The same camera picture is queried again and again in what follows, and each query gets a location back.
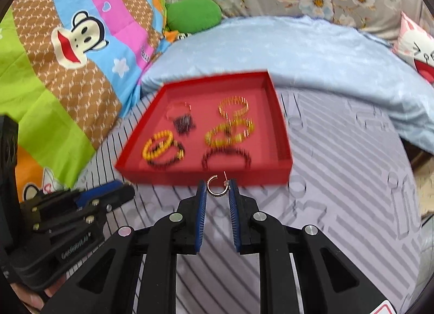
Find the red tray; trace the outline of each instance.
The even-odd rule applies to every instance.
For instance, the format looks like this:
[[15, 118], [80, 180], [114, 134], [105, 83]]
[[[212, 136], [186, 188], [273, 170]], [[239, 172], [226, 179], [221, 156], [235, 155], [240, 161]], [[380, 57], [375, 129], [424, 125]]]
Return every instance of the red tray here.
[[[244, 159], [240, 156], [214, 155], [208, 160], [210, 170], [203, 171], [202, 157], [209, 149], [205, 134], [224, 122], [218, 104], [231, 96], [247, 99], [249, 112], [244, 118], [250, 118], [255, 125], [253, 133], [236, 145], [249, 152], [251, 168], [244, 168]], [[188, 136], [179, 136], [173, 123], [166, 119], [166, 109], [176, 102], [187, 102], [192, 107], [196, 128]], [[165, 170], [149, 166], [142, 158], [146, 141], [161, 130], [171, 130], [175, 140], [185, 147], [185, 158]], [[176, 151], [172, 147], [161, 159], [170, 159]], [[267, 72], [209, 76], [164, 85], [138, 122], [116, 163], [116, 169], [134, 183], [186, 186], [196, 185], [212, 175], [218, 175], [222, 181], [223, 171], [228, 178], [236, 178], [239, 185], [284, 185], [288, 183], [291, 167], [286, 124]]]

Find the blue blanket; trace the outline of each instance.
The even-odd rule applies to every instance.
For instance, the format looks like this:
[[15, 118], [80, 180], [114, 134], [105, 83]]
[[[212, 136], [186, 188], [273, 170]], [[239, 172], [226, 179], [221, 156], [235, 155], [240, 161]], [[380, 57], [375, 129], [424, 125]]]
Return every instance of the blue blanket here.
[[142, 77], [142, 93], [185, 78], [258, 70], [268, 70], [276, 87], [371, 102], [401, 137], [434, 153], [434, 89], [387, 42], [324, 20], [227, 19], [170, 46]]

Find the red mouth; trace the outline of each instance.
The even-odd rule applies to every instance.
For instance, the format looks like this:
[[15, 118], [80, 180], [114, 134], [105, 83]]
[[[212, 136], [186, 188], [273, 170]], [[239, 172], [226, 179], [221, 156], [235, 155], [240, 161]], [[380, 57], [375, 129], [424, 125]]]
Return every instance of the red mouth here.
[[57, 38], [60, 41], [60, 46], [62, 47], [62, 52], [65, 58], [73, 63], [80, 63], [80, 60], [77, 58], [77, 56], [74, 54], [74, 51], [72, 50], [72, 46], [69, 40], [59, 31], [57, 32]]
[[420, 60], [414, 60], [414, 64], [416, 66], [417, 72], [422, 75], [428, 83], [434, 83], [434, 68], [431, 67], [426, 62], [422, 62]]

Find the green pillow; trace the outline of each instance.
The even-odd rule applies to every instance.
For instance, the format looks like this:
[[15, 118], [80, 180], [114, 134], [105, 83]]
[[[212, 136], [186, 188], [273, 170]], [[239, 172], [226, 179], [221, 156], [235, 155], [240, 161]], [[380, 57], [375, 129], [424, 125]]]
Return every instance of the green pillow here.
[[221, 10], [213, 0], [181, 0], [167, 4], [167, 25], [171, 31], [198, 33], [221, 22]]

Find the red and white sticker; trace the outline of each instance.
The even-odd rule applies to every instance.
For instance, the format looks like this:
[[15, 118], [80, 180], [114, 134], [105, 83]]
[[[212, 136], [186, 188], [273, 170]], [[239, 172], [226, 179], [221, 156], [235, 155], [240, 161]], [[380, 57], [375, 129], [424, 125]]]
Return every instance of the red and white sticker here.
[[392, 307], [392, 304], [388, 300], [385, 300], [381, 303], [371, 314], [396, 314], [395, 310]]

